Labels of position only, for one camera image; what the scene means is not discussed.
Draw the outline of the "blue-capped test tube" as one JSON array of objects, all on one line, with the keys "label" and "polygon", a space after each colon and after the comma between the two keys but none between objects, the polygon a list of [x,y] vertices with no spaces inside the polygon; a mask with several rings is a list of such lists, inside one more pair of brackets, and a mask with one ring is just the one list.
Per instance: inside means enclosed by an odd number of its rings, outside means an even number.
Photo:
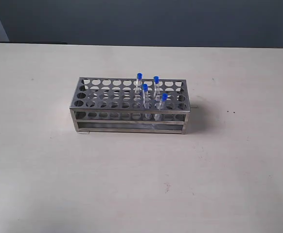
[{"label": "blue-capped test tube", "polygon": [[142,93],[143,93],[143,106],[144,109],[150,109],[150,103],[149,103],[149,94],[148,94],[148,85],[143,84],[142,85]]},{"label": "blue-capped test tube", "polygon": [[136,85],[134,90],[134,101],[139,101],[141,99],[142,92],[142,73],[138,73],[136,77]]},{"label": "blue-capped test tube", "polygon": [[160,100],[159,76],[154,76],[154,100]]},{"label": "blue-capped test tube", "polygon": [[[161,96],[160,101],[156,104],[156,109],[158,111],[161,111],[161,110],[164,109],[165,102],[167,101],[167,98],[168,98],[168,94],[167,93],[163,93],[162,96]],[[161,117],[162,117],[161,113],[156,113],[155,116],[154,116],[154,119],[155,119],[155,121],[160,121]]]}]

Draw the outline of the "stainless steel test tube rack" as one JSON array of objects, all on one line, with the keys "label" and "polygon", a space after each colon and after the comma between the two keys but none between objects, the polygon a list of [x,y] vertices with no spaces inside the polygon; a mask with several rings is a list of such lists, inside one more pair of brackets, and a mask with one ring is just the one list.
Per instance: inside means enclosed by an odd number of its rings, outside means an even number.
[{"label": "stainless steel test tube rack", "polygon": [[[144,109],[142,85],[148,85],[150,109]],[[168,94],[164,109],[154,100],[154,78],[142,79],[141,99],[134,101],[136,78],[81,77],[73,95],[70,113],[77,132],[184,134],[191,112],[184,79],[159,78],[160,98]],[[161,113],[160,121],[155,121]]]}]

